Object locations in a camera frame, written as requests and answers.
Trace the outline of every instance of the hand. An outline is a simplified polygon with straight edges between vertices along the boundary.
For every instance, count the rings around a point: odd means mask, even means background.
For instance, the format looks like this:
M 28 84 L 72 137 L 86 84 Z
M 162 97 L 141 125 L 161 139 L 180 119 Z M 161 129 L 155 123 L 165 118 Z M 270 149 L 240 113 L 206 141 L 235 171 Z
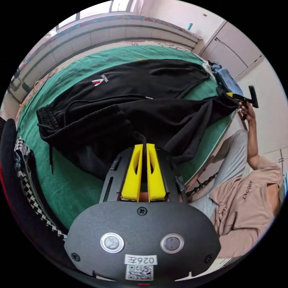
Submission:
M 255 112 L 249 102 L 247 102 L 247 108 L 243 106 L 241 102 L 240 102 L 240 105 L 241 105 L 241 113 L 243 115 L 247 115 L 246 120 L 248 122 L 256 119 Z

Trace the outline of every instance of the beige t-shirt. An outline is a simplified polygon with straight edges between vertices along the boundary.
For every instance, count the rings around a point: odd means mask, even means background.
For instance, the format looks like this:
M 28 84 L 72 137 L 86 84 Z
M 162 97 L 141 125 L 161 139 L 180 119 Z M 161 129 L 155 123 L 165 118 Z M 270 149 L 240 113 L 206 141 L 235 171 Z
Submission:
M 211 221 L 219 234 L 217 258 L 246 254 L 270 226 L 274 215 L 267 198 L 267 184 L 282 185 L 281 168 L 261 156 L 257 170 L 215 187 L 210 198 L 218 206 Z

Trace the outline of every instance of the screw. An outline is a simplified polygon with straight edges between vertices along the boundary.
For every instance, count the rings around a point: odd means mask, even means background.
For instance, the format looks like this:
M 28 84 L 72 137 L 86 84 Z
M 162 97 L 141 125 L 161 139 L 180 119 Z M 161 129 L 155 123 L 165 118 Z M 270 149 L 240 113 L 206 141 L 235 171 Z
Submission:
M 72 257 L 72 259 L 73 259 L 74 261 L 76 261 L 76 262 L 79 262 L 79 261 L 80 261 L 80 257 L 79 257 L 79 255 L 76 254 L 76 253 L 72 253 L 72 254 L 71 254 L 71 257 Z
M 205 258 L 205 263 L 210 263 L 212 259 L 213 259 L 213 255 L 208 255 L 208 256 Z
M 145 207 L 140 207 L 140 208 L 138 208 L 138 210 L 137 210 L 137 213 L 138 213 L 140 216 L 146 215 L 147 212 L 148 212 L 148 210 L 147 210 Z

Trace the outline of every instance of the window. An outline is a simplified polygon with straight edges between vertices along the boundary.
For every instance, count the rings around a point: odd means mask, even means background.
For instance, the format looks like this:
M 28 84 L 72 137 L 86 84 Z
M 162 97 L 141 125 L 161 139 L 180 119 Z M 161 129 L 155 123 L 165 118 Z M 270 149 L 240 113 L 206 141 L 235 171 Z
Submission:
M 72 23 L 74 21 L 84 19 L 86 17 L 90 17 L 93 15 L 103 14 L 103 13 L 111 13 L 111 12 L 119 12 L 119 11 L 129 11 L 131 7 L 132 0 L 111 0 L 106 1 L 89 8 L 86 8 L 69 18 L 65 19 L 61 23 L 56 26 L 56 31 L 65 25 Z
M 129 0 L 114 0 L 111 11 L 112 12 L 126 11 L 129 2 L 130 2 Z
M 102 14 L 102 13 L 109 13 L 111 1 L 106 1 L 94 6 L 91 6 L 87 9 L 84 9 L 80 12 L 80 19 L 85 17 Z
M 59 28 L 61 28 L 61 27 L 63 27 L 64 25 L 69 24 L 69 23 L 71 23 L 71 22 L 73 22 L 73 21 L 75 21 L 75 20 L 76 20 L 76 14 L 68 17 L 67 19 L 65 19 L 64 21 L 62 21 L 61 23 L 59 23 L 57 26 L 58 26 Z

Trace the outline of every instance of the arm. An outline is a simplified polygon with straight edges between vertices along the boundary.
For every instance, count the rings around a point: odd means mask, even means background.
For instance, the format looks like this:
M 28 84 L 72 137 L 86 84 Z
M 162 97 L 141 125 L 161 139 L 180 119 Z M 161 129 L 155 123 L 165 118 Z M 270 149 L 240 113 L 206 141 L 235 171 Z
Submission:
M 246 119 L 249 127 L 247 162 L 253 170 L 257 170 L 257 162 L 260 156 L 258 154 L 255 112 L 250 103 L 247 103 L 247 108 L 242 106 L 241 112 L 247 115 Z

